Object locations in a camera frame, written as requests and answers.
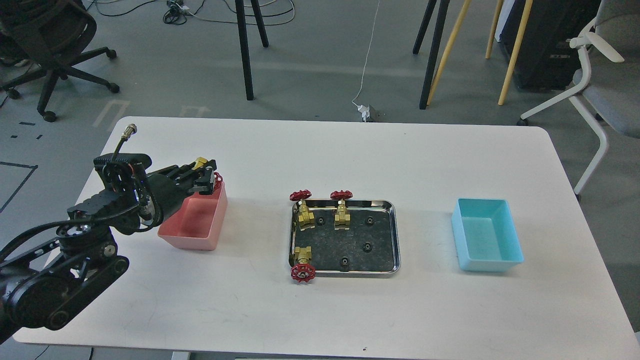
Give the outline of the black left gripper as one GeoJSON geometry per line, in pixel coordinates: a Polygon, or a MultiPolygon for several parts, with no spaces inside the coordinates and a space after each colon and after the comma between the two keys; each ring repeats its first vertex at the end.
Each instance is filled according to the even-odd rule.
{"type": "Polygon", "coordinates": [[[146,221],[166,221],[183,201],[199,193],[212,195],[217,181],[215,160],[197,159],[182,166],[170,166],[149,174],[145,203],[146,221]]]}

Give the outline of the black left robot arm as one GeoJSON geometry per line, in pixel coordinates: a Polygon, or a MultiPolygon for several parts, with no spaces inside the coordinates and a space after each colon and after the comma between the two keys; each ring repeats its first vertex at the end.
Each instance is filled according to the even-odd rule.
{"type": "Polygon", "coordinates": [[[130,124],[114,152],[94,158],[103,190],[67,209],[68,219],[23,231],[1,250],[1,341],[22,328],[60,330],[130,267],[112,230],[150,231],[183,201],[217,189],[217,162],[198,158],[147,172],[146,153],[123,153],[130,124]]]}

